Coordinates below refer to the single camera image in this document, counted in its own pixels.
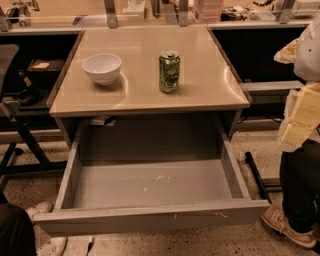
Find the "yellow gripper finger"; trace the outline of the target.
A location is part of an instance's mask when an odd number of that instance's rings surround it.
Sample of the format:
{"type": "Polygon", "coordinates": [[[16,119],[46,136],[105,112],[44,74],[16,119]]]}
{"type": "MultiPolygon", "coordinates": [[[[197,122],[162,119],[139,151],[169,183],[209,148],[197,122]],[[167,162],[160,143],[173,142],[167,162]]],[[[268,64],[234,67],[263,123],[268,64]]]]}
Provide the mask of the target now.
{"type": "Polygon", "coordinates": [[[276,62],[282,64],[294,63],[296,59],[297,39],[294,39],[281,50],[279,50],[273,57],[276,62]]]}
{"type": "Polygon", "coordinates": [[[291,89],[278,132],[279,148],[284,152],[297,150],[319,125],[320,83],[308,83],[300,90],[291,89]]]}

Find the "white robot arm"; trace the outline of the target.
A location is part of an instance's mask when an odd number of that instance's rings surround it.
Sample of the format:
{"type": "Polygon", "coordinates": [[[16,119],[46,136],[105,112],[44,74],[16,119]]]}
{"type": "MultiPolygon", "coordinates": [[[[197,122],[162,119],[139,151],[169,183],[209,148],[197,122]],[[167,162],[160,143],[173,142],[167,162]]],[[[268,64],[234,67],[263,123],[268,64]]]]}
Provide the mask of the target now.
{"type": "Polygon", "coordinates": [[[291,89],[286,99],[284,120],[278,131],[278,146],[284,152],[300,148],[320,124],[320,17],[300,37],[278,51],[274,60],[294,64],[294,74],[306,85],[291,89]]]}

